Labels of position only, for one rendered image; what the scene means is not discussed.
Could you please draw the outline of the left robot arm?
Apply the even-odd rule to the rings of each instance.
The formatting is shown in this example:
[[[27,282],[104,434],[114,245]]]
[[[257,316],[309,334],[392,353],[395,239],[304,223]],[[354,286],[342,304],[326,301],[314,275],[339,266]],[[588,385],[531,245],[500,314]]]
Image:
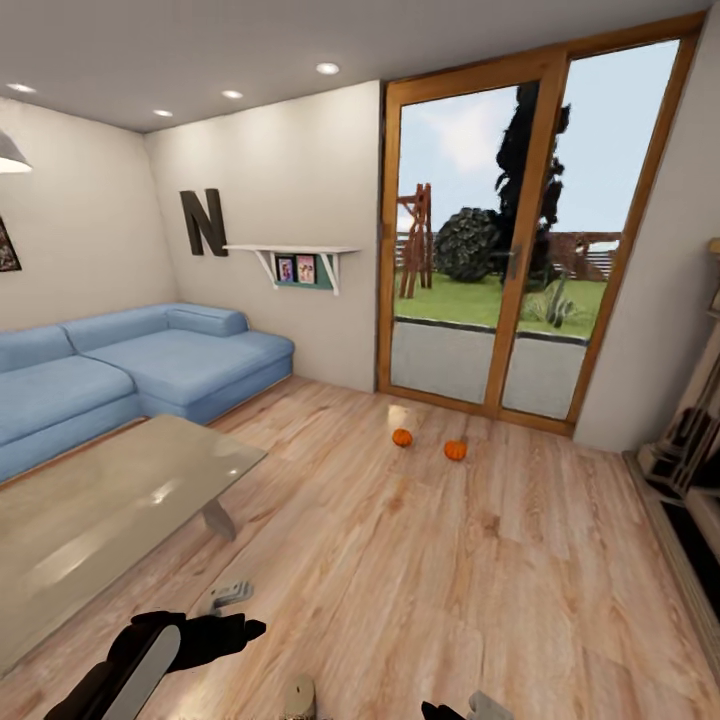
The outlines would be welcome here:
[[[135,720],[167,673],[243,651],[266,633],[266,624],[245,620],[245,613],[222,617],[220,608],[253,595],[251,583],[240,579],[208,588],[198,620],[166,610],[134,616],[113,641],[107,661],[96,664],[43,720]]]

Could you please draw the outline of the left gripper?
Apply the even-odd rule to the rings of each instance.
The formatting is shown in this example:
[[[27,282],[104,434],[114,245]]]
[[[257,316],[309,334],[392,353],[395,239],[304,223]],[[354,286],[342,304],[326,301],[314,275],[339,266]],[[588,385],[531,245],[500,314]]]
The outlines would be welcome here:
[[[191,667],[212,663],[217,657],[238,653],[250,640],[266,633],[266,624],[256,619],[245,620],[245,613],[228,617],[198,618],[203,628],[203,644]]]

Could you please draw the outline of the pumpkin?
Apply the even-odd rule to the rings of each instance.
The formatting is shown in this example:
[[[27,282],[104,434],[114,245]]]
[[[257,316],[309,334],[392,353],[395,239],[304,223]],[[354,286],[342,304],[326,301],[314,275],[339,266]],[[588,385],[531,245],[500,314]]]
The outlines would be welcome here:
[[[411,444],[412,439],[413,437],[406,429],[396,429],[392,435],[393,442],[400,447],[407,447]]]
[[[467,448],[459,441],[447,441],[443,450],[445,455],[454,461],[461,461],[467,456]]]

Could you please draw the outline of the pillar candle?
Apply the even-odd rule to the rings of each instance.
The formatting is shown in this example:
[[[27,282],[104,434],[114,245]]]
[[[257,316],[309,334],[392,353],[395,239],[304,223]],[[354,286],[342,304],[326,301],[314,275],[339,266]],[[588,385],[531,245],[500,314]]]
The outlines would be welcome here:
[[[315,720],[317,698],[315,684],[307,673],[296,673],[287,683],[282,694],[285,720]]]

